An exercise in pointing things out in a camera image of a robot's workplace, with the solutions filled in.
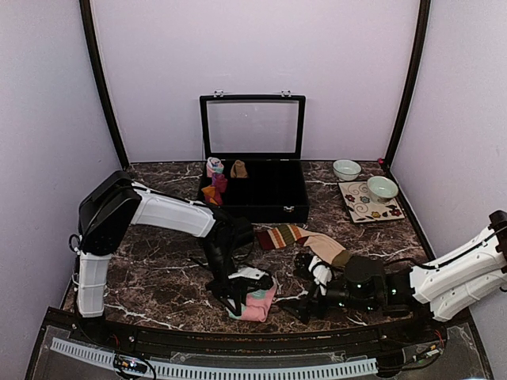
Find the folded cloth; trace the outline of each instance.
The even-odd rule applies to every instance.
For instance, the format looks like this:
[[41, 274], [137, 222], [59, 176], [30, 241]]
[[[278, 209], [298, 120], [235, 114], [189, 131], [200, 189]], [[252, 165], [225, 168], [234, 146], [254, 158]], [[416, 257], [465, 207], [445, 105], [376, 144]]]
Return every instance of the folded cloth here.
[[275, 293], [276, 281], [273, 279], [273, 287], [268, 291], [253, 291], [246, 295], [246, 305], [242, 305], [242, 312], [239, 317], [227, 310], [229, 317], [241, 321], [265, 322]]
[[213, 203], [218, 206], [223, 205], [220, 192], [216, 189], [215, 186], [207, 186], [205, 188], [202, 188], [201, 191], [204, 193], [204, 200], [206, 200], [206, 202]]
[[236, 160], [231, 168], [231, 178], [248, 178], [245, 162]]
[[206, 174], [211, 178], [213, 173], [223, 173], [223, 163], [216, 157], [210, 157], [206, 162]]
[[284, 248], [297, 242], [305, 247], [310, 247], [317, 256], [335, 268], [344, 267], [350, 258], [349, 252], [344, 246], [333, 238], [290, 224], [257, 232], [257, 239], [264, 250]]
[[225, 192], [227, 189], [227, 178], [223, 174], [212, 174], [212, 186], [215, 186], [219, 192]]

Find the box lid frame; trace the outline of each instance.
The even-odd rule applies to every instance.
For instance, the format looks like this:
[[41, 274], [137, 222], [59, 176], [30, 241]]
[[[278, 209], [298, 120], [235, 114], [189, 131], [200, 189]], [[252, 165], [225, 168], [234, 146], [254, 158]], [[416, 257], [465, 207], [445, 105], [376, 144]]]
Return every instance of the box lid frame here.
[[[213, 153], [211, 147], [211, 140], [209, 134], [209, 120], [208, 120], [208, 102], [209, 101], [276, 101], [276, 102], [294, 102], [299, 103], [298, 107], [298, 122], [295, 137], [295, 151], [283, 153]], [[306, 105], [306, 97], [304, 95], [286, 95], [286, 94], [260, 94], [260, 95], [203, 95], [199, 98], [200, 102], [200, 117], [202, 120], [203, 140], [204, 140], [204, 153], [206, 158], [219, 157], [221, 159], [301, 159], [301, 148], [303, 145], [303, 125], [304, 125], [304, 112]]]

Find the floral patterned plate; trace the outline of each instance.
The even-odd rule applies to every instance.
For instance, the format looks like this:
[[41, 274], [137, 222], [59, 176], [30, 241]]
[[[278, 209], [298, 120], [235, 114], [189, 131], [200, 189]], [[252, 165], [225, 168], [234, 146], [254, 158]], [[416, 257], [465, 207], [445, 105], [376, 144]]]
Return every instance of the floral patterned plate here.
[[339, 182], [338, 187], [354, 223], [386, 222], [405, 218], [396, 198], [385, 204], [373, 203], [365, 181]]

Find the ceramic bowl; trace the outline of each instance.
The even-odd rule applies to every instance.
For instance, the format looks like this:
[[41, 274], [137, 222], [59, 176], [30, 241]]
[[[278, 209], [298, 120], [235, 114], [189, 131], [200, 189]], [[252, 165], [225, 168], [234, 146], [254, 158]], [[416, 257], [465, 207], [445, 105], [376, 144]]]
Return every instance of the ceramic bowl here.
[[361, 167], [354, 161], [338, 160], [333, 162], [333, 172], [342, 181], [354, 181], [361, 173]]
[[372, 177], [366, 185], [370, 199], [375, 203], [387, 203], [398, 195], [398, 186], [386, 177]]

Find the brown marble surface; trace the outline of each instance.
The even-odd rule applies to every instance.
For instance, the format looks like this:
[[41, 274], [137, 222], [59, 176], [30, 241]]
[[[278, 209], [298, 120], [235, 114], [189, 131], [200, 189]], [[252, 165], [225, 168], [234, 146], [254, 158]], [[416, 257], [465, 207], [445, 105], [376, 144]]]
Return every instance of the brown marble surface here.
[[[361, 162], [361, 166], [359, 180], [383, 174], [376, 162]], [[128, 172], [133, 179], [151, 188], [195, 199], [202, 167], [202, 162], [134, 164]], [[419, 262], [427, 261], [407, 218], [380, 224], [350, 222], [331, 162], [304, 161], [303, 171], [311, 205], [308, 223], [303, 228], [331, 236], [352, 255], [382, 260], [413, 257]], [[308, 282], [292, 274], [294, 256], [301, 251], [310, 252], [310, 249], [293, 245], [262, 251], [256, 243], [248, 261], [270, 270], [276, 277], [280, 284], [276, 300], [304, 294]], [[314, 319], [304, 325], [277, 307], [275, 300], [265, 323], [235, 321], [205, 290], [205, 284], [212, 279], [211, 273], [189, 261], [190, 257], [205, 261], [194, 237], [152, 226], [131, 226], [109, 264], [106, 317], [134, 325], [208, 333], [322, 332], [394, 320], [383, 317], [380, 312], [332, 309], [325, 320]], [[389, 269], [400, 269], [403, 265], [392, 265]], [[73, 297], [71, 290], [65, 310], [72, 309]]]

